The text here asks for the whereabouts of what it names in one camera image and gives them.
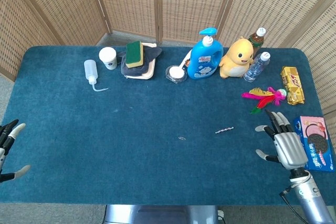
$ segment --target blue detergent bottle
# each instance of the blue detergent bottle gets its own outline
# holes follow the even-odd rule
[[[223,56],[222,44],[212,38],[217,34],[216,28],[206,28],[199,34],[206,36],[193,47],[188,66],[188,75],[195,80],[211,76]]]

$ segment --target white bottle cap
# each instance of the white bottle cap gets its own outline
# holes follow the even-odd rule
[[[212,42],[214,42],[214,39],[211,36],[205,36],[203,38],[203,46],[209,47],[212,45]]]
[[[271,58],[271,55],[269,54],[269,52],[263,52],[260,55],[260,58],[261,58],[262,61],[267,61],[267,60],[269,60],[269,58]]]
[[[91,85],[93,85],[93,84],[96,84],[96,83],[97,83],[97,80],[95,79],[95,77],[94,77],[94,76],[89,76],[89,83],[90,83]]]
[[[260,27],[260,28],[257,30],[257,36],[259,36],[259,37],[264,36],[265,33],[266,33],[266,29],[264,29],[263,27]]]

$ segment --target sponge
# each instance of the sponge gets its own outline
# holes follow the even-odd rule
[[[126,66],[135,68],[143,65],[143,46],[140,41],[126,45]]]

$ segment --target yellow snack box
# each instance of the yellow snack box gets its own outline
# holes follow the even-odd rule
[[[287,90],[287,101],[291,105],[305,103],[305,95],[296,67],[283,67],[281,71],[282,81]]]

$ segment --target white cup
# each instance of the white cup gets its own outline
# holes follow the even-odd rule
[[[105,64],[109,70],[117,67],[117,52],[112,47],[104,47],[99,52],[99,59]]]

